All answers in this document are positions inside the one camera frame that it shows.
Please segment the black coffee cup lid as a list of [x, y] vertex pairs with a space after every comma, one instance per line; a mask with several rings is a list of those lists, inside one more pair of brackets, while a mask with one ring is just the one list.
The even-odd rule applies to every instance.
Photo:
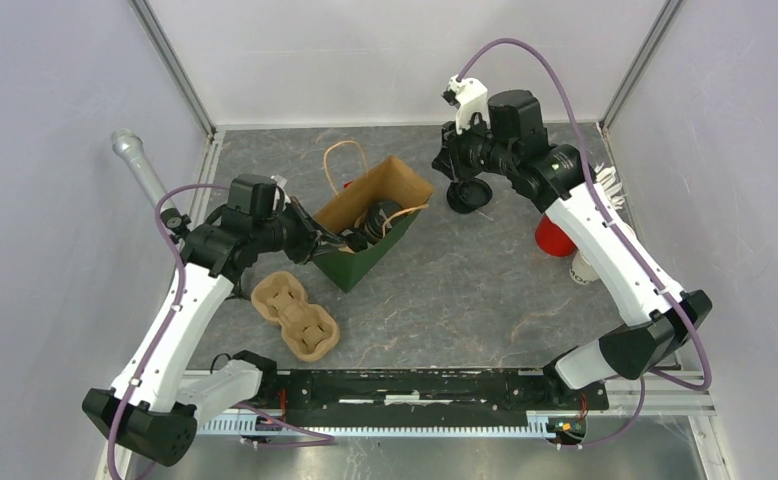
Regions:
[[367, 209], [362, 229], [371, 245], [377, 244], [384, 238], [385, 231], [391, 228], [391, 225], [384, 226], [384, 223], [400, 210], [401, 206], [391, 200], [377, 201]]

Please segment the green paper bag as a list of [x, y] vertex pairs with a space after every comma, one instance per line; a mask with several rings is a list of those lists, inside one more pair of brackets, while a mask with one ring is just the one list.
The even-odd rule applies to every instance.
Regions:
[[[365, 172], [340, 187], [331, 173], [330, 154], [345, 145], [357, 148]], [[395, 156], [371, 167], [364, 149], [354, 140], [328, 147], [322, 166], [333, 198], [318, 211], [316, 219], [340, 235], [343, 244], [314, 263], [348, 293], [401, 239], [419, 212], [429, 207], [434, 187]]]

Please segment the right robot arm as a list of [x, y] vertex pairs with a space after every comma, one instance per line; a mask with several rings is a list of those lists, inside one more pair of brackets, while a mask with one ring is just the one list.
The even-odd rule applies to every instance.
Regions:
[[603, 187], [584, 173], [575, 147], [550, 143], [533, 94], [508, 90], [490, 96], [471, 82], [447, 88], [443, 97], [456, 116], [442, 127], [432, 166], [451, 181], [450, 208], [469, 214], [491, 200], [479, 174], [507, 178], [586, 257], [622, 318], [618, 328], [545, 367], [545, 400], [567, 408], [584, 387], [614, 376], [636, 380], [686, 344], [710, 313], [711, 299], [702, 290], [685, 291], [650, 257]]

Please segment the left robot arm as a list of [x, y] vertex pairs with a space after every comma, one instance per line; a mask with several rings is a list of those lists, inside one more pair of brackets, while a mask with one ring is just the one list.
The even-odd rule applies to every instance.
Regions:
[[346, 244], [273, 177], [243, 174], [226, 191], [218, 218], [183, 235], [181, 247], [163, 219], [156, 220], [175, 259], [169, 293], [111, 386], [90, 389], [82, 403], [110, 448], [162, 466], [180, 461], [199, 428], [225, 410], [247, 400], [267, 407], [278, 397], [272, 362], [257, 355], [238, 355], [206, 378], [181, 384], [204, 331], [244, 271], [265, 253], [284, 252], [305, 264]]

